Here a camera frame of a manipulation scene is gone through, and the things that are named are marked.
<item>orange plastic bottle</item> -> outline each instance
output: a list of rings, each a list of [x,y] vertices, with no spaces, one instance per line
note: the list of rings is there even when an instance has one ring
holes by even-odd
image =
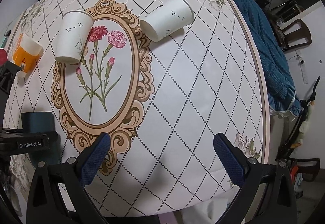
[[[17,73],[17,76],[22,78],[30,70],[34,69],[38,59],[40,58],[40,52],[42,45],[37,41],[34,41],[25,33],[21,33],[18,41],[16,50],[12,56],[15,65],[20,66],[22,69]]]

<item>screw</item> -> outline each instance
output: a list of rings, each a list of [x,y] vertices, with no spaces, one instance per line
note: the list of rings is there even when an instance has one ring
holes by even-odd
[[[75,157],[70,157],[69,159],[67,159],[67,162],[69,164],[73,164],[75,161],[76,161],[76,158]]]
[[[44,165],[45,165],[45,162],[39,162],[37,166],[38,166],[39,168],[42,168]]]
[[[248,162],[251,163],[251,164],[256,164],[257,163],[257,160],[253,157],[250,157],[248,158]]]
[[[279,165],[283,168],[286,168],[287,167],[287,164],[284,162],[284,161],[280,161],[279,162]]]

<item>green stem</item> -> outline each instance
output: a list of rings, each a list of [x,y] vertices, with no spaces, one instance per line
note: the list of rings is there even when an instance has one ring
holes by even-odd
[[[111,89],[118,83],[118,81],[121,79],[122,75],[120,75],[120,78],[118,78],[118,80],[107,90],[107,92],[105,93],[104,95],[104,102],[105,102],[105,99],[106,99],[106,96],[108,95],[108,93],[111,91]]]
[[[90,98],[90,107],[89,107],[89,117],[88,120],[90,120],[90,116],[91,116],[91,109],[93,107],[93,96],[94,96],[94,92],[93,92],[93,73],[91,72],[91,76],[90,76],[90,83],[91,83],[91,98]]]
[[[106,79],[105,82],[104,82],[104,91],[106,91],[107,85],[108,85],[108,79]]]
[[[87,88],[85,88],[85,87],[83,87],[85,90],[86,90],[86,92],[88,93],[88,89]],[[89,96],[89,98],[90,98],[90,95],[88,95]],[[82,100],[81,100],[82,101]],[[81,101],[79,102],[79,103],[81,103]]]
[[[88,74],[90,75],[90,72],[89,72],[89,70],[88,70],[88,66],[87,66],[87,62],[84,61],[83,65],[86,67],[86,69],[87,69],[87,71],[88,71]],[[79,87],[83,87],[83,88],[86,90],[86,92],[88,92],[88,89],[90,89],[90,88],[89,88],[88,86],[86,86],[86,85],[80,85]]]
[[[100,95],[98,95],[96,92],[88,92],[88,93],[86,93],[86,94],[82,97],[82,99],[80,100],[79,103],[81,103],[81,102],[84,100],[84,98],[85,98],[86,96],[90,95],[90,94],[93,94],[94,96],[97,96],[97,98],[100,100],[100,102],[102,102],[102,99],[101,99]]]
[[[96,57],[96,67],[97,67],[97,73],[98,73],[98,75],[97,75],[97,77],[98,77],[98,79],[99,79],[99,81],[100,81],[100,92],[101,92],[101,98],[103,98],[103,95],[104,95],[104,93],[103,93],[103,86],[102,86],[102,83],[101,83],[101,71],[100,71],[100,68],[99,68],[99,65],[98,65],[98,57],[97,57],[97,52],[98,52],[98,50],[97,50],[97,47],[96,47],[96,51],[94,51],[94,53],[95,53],[95,57]]]

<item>carnation print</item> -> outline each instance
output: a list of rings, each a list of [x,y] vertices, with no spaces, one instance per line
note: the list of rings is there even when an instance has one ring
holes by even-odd
[[[107,34],[108,34],[108,38],[107,38],[108,46],[103,51],[103,54],[100,57],[98,55],[98,51],[99,51],[98,41],[100,41],[100,40],[104,41],[105,39],[103,39],[103,37],[106,36]],[[91,28],[88,38],[87,38],[87,41],[89,43],[90,42],[94,43],[94,49],[93,49],[94,53],[92,53],[89,56],[89,60],[87,63],[86,55],[88,53],[88,47],[86,46],[85,49],[87,49],[87,50],[86,50],[86,52],[84,51],[84,53],[81,57],[81,64],[84,65],[84,67],[86,68],[86,70],[89,74],[90,84],[88,85],[85,83],[80,67],[78,67],[76,69],[76,75],[81,83],[80,87],[82,87],[86,91],[84,96],[81,98],[80,103],[85,98],[89,98],[89,100],[90,100],[89,115],[88,115],[88,120],[90,120],[94,96],[101,102],[105,112],[107,112],[107,107],[106,107],[106,102],[105,102],[106,97],[107,97],[108,93],[113,89],[113,87],[120,81],[120,79],[122,77],[122,75],[120,75],[120,77],[117,80],[115,80],[113,84],[109,85],[110,84],[109,74],[113,68],[115,58],[111,57],[108,60],[105,72],[104,72],[105,67],[103,67],[103,60],[113,47],[118,48],[118,49],[123,48],[126,44],[127,39],[126,39],[124,33],[122,33],[121,31],[112,30],[110,33],[108,33],[107,28],[105,26],[96,26],[96,27]],[[99,86],[97,86],[97,87],[94,87],[94,85],[93,85],[93,78],[95,78],[94,74],[100,82]]]

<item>wooden chair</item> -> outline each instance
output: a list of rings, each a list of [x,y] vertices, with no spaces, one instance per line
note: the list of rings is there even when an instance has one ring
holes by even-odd
[[[288,34],[285,34],[285,32],[288,29],[290,29],[292,26],[294,26],[296,24],[300,24],[301,28],[299,28],[293,32],[290,32]],[[288,50],[292,50],[292,49],[300,48],[300,47],[305,47],[305,46],[308,46],[311,44],[311,34],[309,31],[309,28],[307,27],[307,25],[305,23],[303,23],[303,21],[301,19],[296,19],[294,22],[292,22],[289,26],[285,27],[281,31],[284,35],[284,41],[285,41],[285,50],[284,51],[288,51]],[[307,39],[307,42],[292,45],[292,46],[289,46],[289,44],[288,44],[289,42],[304,39],[304,38]]]

